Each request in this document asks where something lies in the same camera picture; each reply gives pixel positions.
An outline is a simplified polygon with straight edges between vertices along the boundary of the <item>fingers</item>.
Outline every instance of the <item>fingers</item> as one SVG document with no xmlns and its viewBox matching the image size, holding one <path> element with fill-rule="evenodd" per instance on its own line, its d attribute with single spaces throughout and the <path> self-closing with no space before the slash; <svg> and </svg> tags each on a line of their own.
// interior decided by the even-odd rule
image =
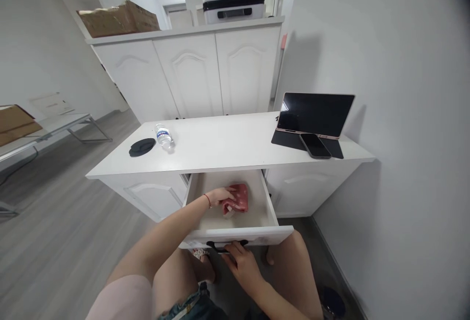
<svg viewBox="0 0 470 320">
<path fill-rule="evenodd" d="M 227 250 L 235 258 L 235 260 L 237 257 L 241 256 L 240 250 L 234 245 L 234 243 L 227 244 L 225 246 L 225 250 Z"/>
<path fill-rule="evenodd" d="M 227 264 L 227 266 L 229 267 L 230 271 L 232 271 L 232 273 L 235 273 L 236 272 L 236 265 L 235 263 L 232 261 L 232 259 L 230 258 L 230 256 L 228 256 L 227 254 L 222 254 L 222 259 L 224 259 L 225 263 Z"/>
<path fill-rule="evenodd" d="M 231 187 L 225 187 L 225 190 L 227 190 L 229 192 L 229 198 L 231 198 L 233 201 L 236 201 L 235 200 L 235 196 L 233 196 L 230 192 L 231 191 L 236 191 L 235 188 L 231 188 Z"/>
<path fill-rule="evenodd" d="M 236 249 L 240 252 L 240 254 L 246 253 L 246 249 L 237 241 L 233 241 L 232 244 L 236 247 Z"/>
</svg>

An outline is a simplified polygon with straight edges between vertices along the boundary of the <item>wooden floor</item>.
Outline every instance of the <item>wooden floor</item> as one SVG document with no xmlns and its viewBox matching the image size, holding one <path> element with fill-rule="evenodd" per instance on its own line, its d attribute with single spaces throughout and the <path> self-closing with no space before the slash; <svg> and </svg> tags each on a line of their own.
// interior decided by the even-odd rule
<svg viewBox="0 0 470 320">
<path fill-rule="evenodd" d="M 0 222 L 0 319 L 78 319 L 87 315 L 105 281 L 127 250 L 154 223 L 88 173 L 139 127 L 128 110 L 99 122 L 112 143 L 83 145 L 69 137 L 20 170 L 0 187 L 0 200 L 23 209 Z M 99 137 L 94 128 L 81 132 Z M 301 232 L 317 284 L 338 289 L 337 272 L 322 249 L 311 219 L 280 220 Z M 261 272 L 263 248 L 253 250 Z M 220 283 L 211 298 L 231 319 L 242 319 L 252 305 L 222 259 L 211 258 Z M 360 319 L 348 311 L 347 319 Z"/>
</svg>

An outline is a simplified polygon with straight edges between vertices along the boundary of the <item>red bracelet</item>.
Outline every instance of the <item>red bracelet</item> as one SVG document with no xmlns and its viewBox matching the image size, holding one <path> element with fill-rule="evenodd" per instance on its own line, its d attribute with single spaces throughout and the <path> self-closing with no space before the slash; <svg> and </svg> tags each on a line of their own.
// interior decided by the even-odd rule
<svg viewBox="0 0 470 320">
<path fill-rule="evenodd" d="M 207 197 L 207 201 L 209 202 L 209 208 L 212 208 L 211 199 L 209 199 L 209 197 L 206 194 L 203 194 L 203 195 Z"/>
</svg>

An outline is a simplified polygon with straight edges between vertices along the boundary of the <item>pink meat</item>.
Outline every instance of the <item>pink meat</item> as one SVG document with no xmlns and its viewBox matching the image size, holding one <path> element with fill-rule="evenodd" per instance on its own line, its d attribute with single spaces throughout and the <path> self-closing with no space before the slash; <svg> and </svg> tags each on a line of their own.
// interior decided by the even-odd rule
<svg viewBox="0 0 470 320">
<path fill-rule="evenodd" d="M 222 201 L 222 210 L 224 215 L 229 213 L 228 206 L 230 206 L 236 212 L 247 212 L 248 211 L 248 188 L 245 184 L 234 184 L 230 186 L 236 189 L 232 192 L 235 197 L 235 201 L 228 198 Z"/>
</svg>

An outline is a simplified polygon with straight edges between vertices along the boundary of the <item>tablet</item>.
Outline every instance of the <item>tablet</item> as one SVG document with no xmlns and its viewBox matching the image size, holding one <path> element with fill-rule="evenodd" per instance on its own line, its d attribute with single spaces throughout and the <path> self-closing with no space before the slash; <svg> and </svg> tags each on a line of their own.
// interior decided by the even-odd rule
<svg viewBox="0 0 470 320">
<path fill-rule="evenodd" d="M 276 130 L 339 139 L 354 95 L 286 92 Z"/>
</svg>

